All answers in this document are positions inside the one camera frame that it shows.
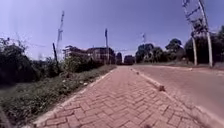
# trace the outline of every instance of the curb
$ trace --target curb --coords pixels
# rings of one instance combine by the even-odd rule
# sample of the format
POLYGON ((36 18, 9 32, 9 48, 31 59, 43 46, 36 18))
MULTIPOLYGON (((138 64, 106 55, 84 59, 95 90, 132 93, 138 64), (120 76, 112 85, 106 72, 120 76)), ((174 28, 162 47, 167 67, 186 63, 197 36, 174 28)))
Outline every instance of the curb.
MULTIPOLYGON (((136 72, 138 75, 142 76, 144 79, 146 79, 150 83, 152 83, 153 86, 156 87, 157 90, 158 90, 158 88, 163 86, 162 84, 155 81, 154 79, 144 75, 144 73, 142 73, 138 70, 135 70, 133 68, 131 68, 131 70, 136 72)), ((224 128, 223 120, 220 117, 218 117, 217 115, 213 114, 212 112, 206 110, 202 106, 193 105, 194 108, 190 108, 187 104, 185 104, 184 102, 176 99, 175 97, 170 96, 167 92, 161 92, 161 93, 163 93, 170 100, 172 100, 173 102, 175 102, 179 106, 181 106, 185 110, 185 112, 187 114, 189 114, 191 117, 196 119, 198 122, 204 124, 203 125, 204 127, 206 127, 206 128, 224 128)))
POLYGON ((78 95, 83 94, 84 92, 86 92, 88 90, 88 88, 91 88, 93 86, 95 86, 98 82, 100 82, 101 80, 103 80, 104 78, 106 78, 109 74, 111 74, 116 68, 112 69, 111 71, 109 71, 108 73, 99 76, 95 79, 94 82, 86 85, 85 88, 81 89, 79 92, 75 92, 73 94, 71 94, 71 97, 69 97, 67 100, 65 100, 62 103, 58 103, 57 105, 55 105, 55 107, 44 113, 43 115, 40 115, 36 120, 34 120, 32 122, 32 124, 28 124, 26 126, 23 126, 22 128, 35 128, 38 127, 39 125, 41 125, 44 121, 46 121, 49 117, 53 116, 55 113, 57 113, 58 111, 60 111, 64 106, 68 105, 71 101, 73 101, 78 95))

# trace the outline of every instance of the grass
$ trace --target grass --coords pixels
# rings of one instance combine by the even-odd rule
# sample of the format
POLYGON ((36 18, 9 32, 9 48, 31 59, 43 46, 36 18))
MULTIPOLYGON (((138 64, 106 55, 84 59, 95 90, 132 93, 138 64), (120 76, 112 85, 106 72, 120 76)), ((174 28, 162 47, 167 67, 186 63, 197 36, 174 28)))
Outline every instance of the grass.
POLYGON ((60 100, 84 87, 115 66, 72 74, 69 78, 55 77, 35 83, 18 84, 7 90, 0 90, 1 106, 12 125, 21 126, 52 108, 60 100))

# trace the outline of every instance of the sky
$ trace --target sky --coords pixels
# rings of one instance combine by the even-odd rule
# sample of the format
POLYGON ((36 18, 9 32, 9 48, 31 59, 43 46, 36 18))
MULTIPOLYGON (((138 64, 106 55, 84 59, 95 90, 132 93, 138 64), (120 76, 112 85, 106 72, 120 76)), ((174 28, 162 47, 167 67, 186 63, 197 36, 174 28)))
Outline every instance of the sky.
MULTIPOLYGON (((191 0, 188 10, 196 7, 191 0)), ((224 25, 224 0, 204 0, 212 32, 224 25)), ((63 37, 59 48, 67 45, 81 49, 109 46, 123 55, 134 55, 146 42, 164 47, 172 38, 184 44, 190 25, 182 0, 0 0, 0 37, 24 40, 26 54, 32 59, 53 56, 62 11, 65 12, 63 37)))

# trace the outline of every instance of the red brick pavement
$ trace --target red brick pavement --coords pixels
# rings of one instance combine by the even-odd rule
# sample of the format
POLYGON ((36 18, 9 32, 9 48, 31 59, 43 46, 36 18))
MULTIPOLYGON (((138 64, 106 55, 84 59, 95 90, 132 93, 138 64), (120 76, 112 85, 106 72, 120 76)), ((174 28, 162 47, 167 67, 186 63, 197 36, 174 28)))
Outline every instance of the red brick pavement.
POLYGON ((128 67, 78 94, 38 128, 202 128, 128 67))

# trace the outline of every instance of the road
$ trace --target road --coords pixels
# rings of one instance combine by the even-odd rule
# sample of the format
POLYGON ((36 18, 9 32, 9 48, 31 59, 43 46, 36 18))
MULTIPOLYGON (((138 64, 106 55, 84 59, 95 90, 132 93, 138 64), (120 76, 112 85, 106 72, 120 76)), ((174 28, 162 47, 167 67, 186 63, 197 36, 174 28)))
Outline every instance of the road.
POLYGON ((134 66, 165 86, 166 91, 190 105, 197 105, 224 120, 224 75, 207 69, 134 66))

